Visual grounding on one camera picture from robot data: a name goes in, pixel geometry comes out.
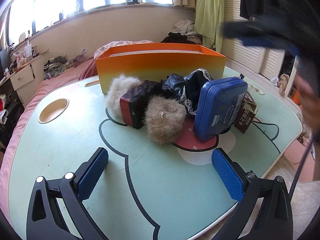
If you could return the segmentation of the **green curtain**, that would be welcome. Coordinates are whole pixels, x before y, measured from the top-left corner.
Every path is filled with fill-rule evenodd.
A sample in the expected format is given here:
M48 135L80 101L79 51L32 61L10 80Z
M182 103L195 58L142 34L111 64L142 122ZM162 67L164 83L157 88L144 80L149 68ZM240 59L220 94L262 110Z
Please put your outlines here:
M222 49L221 24L224 21L225 0L196 0L195 31L202 36L202 45Z

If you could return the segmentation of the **green cartoon lap table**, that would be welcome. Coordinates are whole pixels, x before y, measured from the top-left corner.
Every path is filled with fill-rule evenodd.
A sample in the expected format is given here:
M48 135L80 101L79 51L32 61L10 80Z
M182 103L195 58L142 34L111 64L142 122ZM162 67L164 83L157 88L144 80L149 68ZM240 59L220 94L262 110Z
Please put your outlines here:
M37 177L61 178L103 147L108 164L84 206L106 237L195 239L236 205L212 165L213 147L264 177L301 133L295 113L274 95L252 96L257 122L245 133L231 128L202 143L187 125L178 145L157 145L144 129L107 114L100 86L87 79L50 92L33 109L15 151L8 194L13 228L26 237Z

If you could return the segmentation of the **brown milk carton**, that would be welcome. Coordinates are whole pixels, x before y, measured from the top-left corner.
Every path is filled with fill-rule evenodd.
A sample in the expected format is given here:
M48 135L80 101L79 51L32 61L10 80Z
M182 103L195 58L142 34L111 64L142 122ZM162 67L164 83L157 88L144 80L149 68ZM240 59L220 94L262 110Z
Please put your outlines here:
M238 113L234 127L241 133L246 133L258 111L257 104L249 92L246 92L241 109Z

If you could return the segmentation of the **white clothes pile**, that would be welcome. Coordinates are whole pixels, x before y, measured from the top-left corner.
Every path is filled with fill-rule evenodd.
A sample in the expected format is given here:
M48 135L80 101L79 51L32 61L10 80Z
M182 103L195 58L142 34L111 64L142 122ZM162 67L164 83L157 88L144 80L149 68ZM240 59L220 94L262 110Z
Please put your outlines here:
M178 20L174 24L173 33L180 33L186 36L188 41L202 44L202 35L195 31L195 24L193 20Z

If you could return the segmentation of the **blue tin box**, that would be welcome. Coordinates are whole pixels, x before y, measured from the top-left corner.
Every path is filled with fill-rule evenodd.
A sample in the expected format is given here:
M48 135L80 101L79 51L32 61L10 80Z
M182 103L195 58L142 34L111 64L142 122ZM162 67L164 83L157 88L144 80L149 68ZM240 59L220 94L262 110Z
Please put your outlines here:
M234 124L248 84L239 77L206 82L200 91L193 133L202 142L226 133Z

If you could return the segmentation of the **black clothes pile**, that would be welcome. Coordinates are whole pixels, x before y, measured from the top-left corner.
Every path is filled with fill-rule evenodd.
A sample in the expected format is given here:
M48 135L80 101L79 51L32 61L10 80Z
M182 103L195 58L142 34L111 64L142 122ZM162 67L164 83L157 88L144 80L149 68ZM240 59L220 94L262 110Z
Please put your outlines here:
M186 35L172 32L168 33L167 37L165 37L161 43L196 44L195 42L188 40Z

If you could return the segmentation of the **black lace-trimmed bag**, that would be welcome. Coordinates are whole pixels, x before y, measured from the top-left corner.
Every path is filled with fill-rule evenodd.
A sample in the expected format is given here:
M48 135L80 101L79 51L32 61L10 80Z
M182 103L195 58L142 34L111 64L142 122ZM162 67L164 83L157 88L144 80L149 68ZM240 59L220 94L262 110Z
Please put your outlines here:
M203 68L187 76L171 74L166 80L161 80L162 93L166 98L177 100L185 107L187 115L195 118L201 89L208 81L213 81L213 78Z

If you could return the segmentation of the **black quilted pouch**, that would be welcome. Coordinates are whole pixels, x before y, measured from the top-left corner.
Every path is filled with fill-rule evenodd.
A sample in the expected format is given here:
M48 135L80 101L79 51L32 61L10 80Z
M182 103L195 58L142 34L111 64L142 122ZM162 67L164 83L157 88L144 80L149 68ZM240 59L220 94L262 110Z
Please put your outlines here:
M136 129L143 127L149 100L152 96L159 94L161 94L161 83L155 81L145 80L137 87L130 89L120 98L123 121Z

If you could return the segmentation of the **white drawer nightstand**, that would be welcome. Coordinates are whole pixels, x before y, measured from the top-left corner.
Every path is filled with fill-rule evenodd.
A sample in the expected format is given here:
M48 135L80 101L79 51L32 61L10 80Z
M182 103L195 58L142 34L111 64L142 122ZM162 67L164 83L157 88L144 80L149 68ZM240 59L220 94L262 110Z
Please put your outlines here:
M39 56L10 77L12 87L24 108L36 93L38 85L44 80L43 67L46 62L46 56Z

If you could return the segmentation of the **beige fur pompom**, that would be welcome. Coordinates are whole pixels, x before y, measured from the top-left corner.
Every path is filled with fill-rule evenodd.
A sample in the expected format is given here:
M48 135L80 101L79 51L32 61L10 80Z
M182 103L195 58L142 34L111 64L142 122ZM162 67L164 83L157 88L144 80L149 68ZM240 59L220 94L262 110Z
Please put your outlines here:
M153 96L144 118L148 138L160 145L174 143L182 133L186 115L185 107L177 100Z

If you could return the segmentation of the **cream fur scrunchie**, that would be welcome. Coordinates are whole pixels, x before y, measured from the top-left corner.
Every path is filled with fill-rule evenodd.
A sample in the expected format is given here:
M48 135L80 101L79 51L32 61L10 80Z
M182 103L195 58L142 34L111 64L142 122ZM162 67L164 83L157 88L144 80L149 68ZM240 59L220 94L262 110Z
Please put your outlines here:
M111 111L116 117L122 118L122 113L120 109L120 99L129 90L139 86L142 81L136 77L126 76L120 74L115 77L109 87L106 94L106 107Z

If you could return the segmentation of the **grey clothes pile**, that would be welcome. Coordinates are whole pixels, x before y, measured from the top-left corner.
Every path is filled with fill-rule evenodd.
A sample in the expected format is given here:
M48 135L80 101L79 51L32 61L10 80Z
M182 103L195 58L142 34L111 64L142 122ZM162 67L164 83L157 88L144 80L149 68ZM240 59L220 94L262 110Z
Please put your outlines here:
M84 49L81 54L70 60L67 60L66 57L62 55L49 59L43 67L44 79L49 80L54 77L58 77L64 71L76 68L84 61L85 58L86 50Z

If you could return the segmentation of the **orange gradient cardboard box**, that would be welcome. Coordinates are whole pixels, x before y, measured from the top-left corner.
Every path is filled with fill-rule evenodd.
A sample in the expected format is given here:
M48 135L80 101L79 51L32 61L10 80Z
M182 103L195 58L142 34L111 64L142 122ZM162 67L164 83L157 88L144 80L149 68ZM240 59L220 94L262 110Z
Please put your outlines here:
M187 76L206 69L212 78L223 75L226 57L195 44L144 43L112 47L95 59L101 90L109 90L112 79L120 74L140 80L165 80L170 74Z

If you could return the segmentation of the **white drink cup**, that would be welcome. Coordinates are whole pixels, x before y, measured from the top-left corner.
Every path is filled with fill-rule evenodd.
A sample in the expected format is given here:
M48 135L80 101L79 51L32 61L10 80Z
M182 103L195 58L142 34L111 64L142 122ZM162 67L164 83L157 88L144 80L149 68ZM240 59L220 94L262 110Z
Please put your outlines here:
M24 55L27 61L30 61L33 58L33 49L29 41L27 42L27 45L24 47Z

